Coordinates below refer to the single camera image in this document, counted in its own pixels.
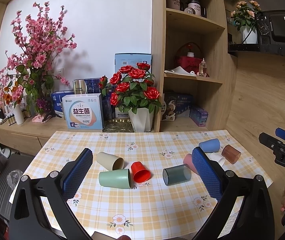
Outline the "beige plastic cup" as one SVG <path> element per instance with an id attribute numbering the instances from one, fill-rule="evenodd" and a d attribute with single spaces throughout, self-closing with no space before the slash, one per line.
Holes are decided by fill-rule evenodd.
<path id="1" fill-rule="evenodd" d="M 96 161 L 108 171 L 121 170 L 125 165 L 123 158 L 106 152 L 99 152 Z"/>

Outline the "white plastic cup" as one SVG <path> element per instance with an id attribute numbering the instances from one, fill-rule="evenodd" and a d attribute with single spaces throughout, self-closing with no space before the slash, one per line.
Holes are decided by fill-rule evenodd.
<path id="1" fill-rule="evenodd" d="M 222 167 L 225 163 L 225 158 L 221 155 L 221 154 L 218 154 L 218 153 L 211 153 L 209 155 L 209 158 L 210 160 L 212 161 L 216 161 L 217 163 L 219 163 L 219 165 Z"/>

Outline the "brown transparent plastic cup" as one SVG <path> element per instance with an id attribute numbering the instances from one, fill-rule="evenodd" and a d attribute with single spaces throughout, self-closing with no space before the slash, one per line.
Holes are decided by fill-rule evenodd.
<path id="1" fill-rule="evenodd" d="M 222 156 L 231 164 L 235 164 L 240 156 L 241 152 L 231 145 L 226 145 L 222 150 Z"/>

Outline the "dark transparent plastic cup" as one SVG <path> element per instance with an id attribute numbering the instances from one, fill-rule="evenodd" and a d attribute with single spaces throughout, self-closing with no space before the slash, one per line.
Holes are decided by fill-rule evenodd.
<path id="1" fill-rule="evenodd" d="M 162 178 L 166 186 L 184 183 L 191 180 L 191 170 L 185 164 L 164 168 Z"/>

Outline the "small purple box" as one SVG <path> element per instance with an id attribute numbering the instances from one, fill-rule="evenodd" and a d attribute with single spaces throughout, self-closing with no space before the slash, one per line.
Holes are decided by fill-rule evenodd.
<path id="1" fill-rule="evenodd" d="M 190 110 L 189 117 L 193 120 L 193 122 L 199 126 L 199 127 L 205 127 L 207 118 L 208 118 L 208 112 L 202 108 L 199 107 L 193 107 Z"/>

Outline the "probiotic product box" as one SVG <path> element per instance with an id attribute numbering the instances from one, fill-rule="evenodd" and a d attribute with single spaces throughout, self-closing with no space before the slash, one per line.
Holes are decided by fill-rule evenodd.
<path id="1" fill-rule="evenodd" d="M 66 95 L 62 105 L 69 129 L 104 128 L 101 93 Z"/>

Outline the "blue box behind flowers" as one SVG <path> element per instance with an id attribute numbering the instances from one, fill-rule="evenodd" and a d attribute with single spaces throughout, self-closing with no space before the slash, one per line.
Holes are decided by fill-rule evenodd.
<path id="1" fill-rule="evenodd" d="M 58 114 L 61 117 L 64 117 L 63 104 L 62 104 L 63 97 L 72 94 L 74 94 L 73 90 L 55 91 L 51 94 L 53 110 L 55 111 L 56 114 Z"/>

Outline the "white faceted flower pot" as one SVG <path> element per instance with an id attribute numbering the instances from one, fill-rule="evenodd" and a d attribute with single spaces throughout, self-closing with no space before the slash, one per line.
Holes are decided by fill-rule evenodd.
<path id="1" fill-rule="evenodd" d="M 154 112 L 149 113 L 147 108 L 138 108 L 136 114 L 132 110 L 128 111 L 134 132 L 150 132 L 153 126 Z"/>

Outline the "silver gift box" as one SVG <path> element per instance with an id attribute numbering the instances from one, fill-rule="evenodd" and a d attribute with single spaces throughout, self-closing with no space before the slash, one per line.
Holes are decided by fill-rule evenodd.
<path id="1" fill-rule="evenodd" d="M 84 79 L 73 81 L 74 94 L 87 94 L 87 84 Z"/>

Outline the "wooden shelf unit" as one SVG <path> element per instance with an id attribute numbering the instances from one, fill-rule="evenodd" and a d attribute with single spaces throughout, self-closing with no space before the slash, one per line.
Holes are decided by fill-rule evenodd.
<path id="1" fill-rule="evenodd" d="M 205 128 L 225 129 L 237 60 L 228 53 L 224 0 L 152 0 L 152 73 L 161 99 L 192 95 Z"/>

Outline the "small glass perfume bottle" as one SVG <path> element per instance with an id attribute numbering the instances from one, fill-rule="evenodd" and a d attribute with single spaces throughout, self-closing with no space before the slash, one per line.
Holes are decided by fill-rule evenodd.
<path id="1" fill-rule="evenodd" d="M 205 59 L 203 58 L 202 62 L 199 64 L 199 76 L 206 76 L 207 66 Z"/>

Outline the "white dish on shelf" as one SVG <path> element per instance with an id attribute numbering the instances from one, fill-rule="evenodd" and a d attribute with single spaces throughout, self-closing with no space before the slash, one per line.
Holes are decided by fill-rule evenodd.
<path id="1" fill-rule="evenodd" d="M 186 75 L 186 76 L 196 76 L 196 73 L 194 71 L 187 72 L 184 70 L 181 66 L 178 66 L 174 69 L 165 70 L 166 74 L 177 74 L 177 75 Z"/>

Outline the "pink rose potted plant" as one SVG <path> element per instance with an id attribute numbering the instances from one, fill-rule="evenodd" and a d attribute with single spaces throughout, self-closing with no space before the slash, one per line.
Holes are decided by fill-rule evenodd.
<path id="1" fill-rule="evenodd" d="M 260 4 L 250 0 L 249 2 L 238 1 L 236 9 L 231 12 L 230 18 L 240 31 L 243 44 L 258 43 L 256 22 L 260 11 Z"/>

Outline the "pink cherry blossom arrangement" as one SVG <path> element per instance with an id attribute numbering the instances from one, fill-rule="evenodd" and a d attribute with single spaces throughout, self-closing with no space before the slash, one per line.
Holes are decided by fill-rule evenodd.
<path id="1" fill-rule="evenodd" d="M 61 74 L 54 74 L 53 62 L 65 49 L 76 49 L 75 35 L 67 35 L 63 20 L 66 9 L 61 6 L 57 20 L 49 16 L 50 3 L 39 4 L 36 17 L 27 15 L 23 20 L 21 11 L 11 21 L 14 42 L 19 52 L 6 55 L 7 64 L 0 70 L 0 102 L 19 105 L 26 95 L 27 107 L 34 107 L 38 114 L 53 110 L 50 92 L 56 80 L 68 86 L 69 81 Z"/>

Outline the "white jar on shelf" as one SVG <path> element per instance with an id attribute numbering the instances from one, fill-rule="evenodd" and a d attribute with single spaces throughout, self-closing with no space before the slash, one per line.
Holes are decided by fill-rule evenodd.
<path id="1" fill-rule="evenodd" d="M 200 0 L 189 0 L 187 7 L 184 9 L 184 12 L 201 16 L 202 8 Z"/>

